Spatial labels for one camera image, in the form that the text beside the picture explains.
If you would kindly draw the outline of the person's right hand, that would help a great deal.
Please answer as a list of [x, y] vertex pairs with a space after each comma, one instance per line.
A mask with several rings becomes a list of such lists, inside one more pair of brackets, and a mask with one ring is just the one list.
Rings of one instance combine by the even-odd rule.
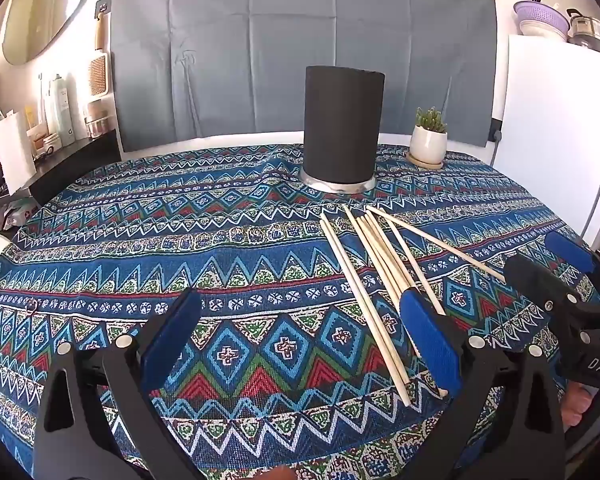
[[590, 408], [593, 399], [592, 393], [589, 393], [580, 382], [568, 382], [562, 402], [560, 402], [562, 426], [565, 429], [577, 426], [582, 416]]

